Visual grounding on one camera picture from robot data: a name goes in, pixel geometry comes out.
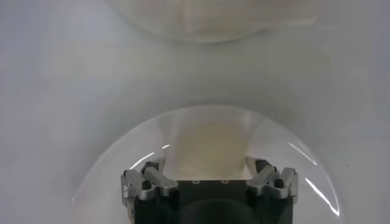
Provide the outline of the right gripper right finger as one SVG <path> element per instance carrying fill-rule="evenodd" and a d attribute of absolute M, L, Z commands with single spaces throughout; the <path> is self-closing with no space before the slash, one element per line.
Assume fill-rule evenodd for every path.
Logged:
<path fill-rule="evenodd" d="M 286 167 L 281 172 L 269 161 L 247 156 L 246 166 L 251 174 L 246 186 L 256 196 L 268 195 L 274 199 L 290 198 L 293 204 L 298 201 L 299 174 L 295 169 Z"/>

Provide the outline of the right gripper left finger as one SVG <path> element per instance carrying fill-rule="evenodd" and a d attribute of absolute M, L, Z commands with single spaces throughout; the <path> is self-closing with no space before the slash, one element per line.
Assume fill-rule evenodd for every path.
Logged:
<path fill-rule="evenodd" d="M 134 212 L 134 201 L 148 201 L 160 195 L 170 197 L 179 188 L 179 182 L 163 175 L 165 159 L 147 161 L 138 172 L 125 170 L 121 174 L 121 200 L 129 213 Z"/>

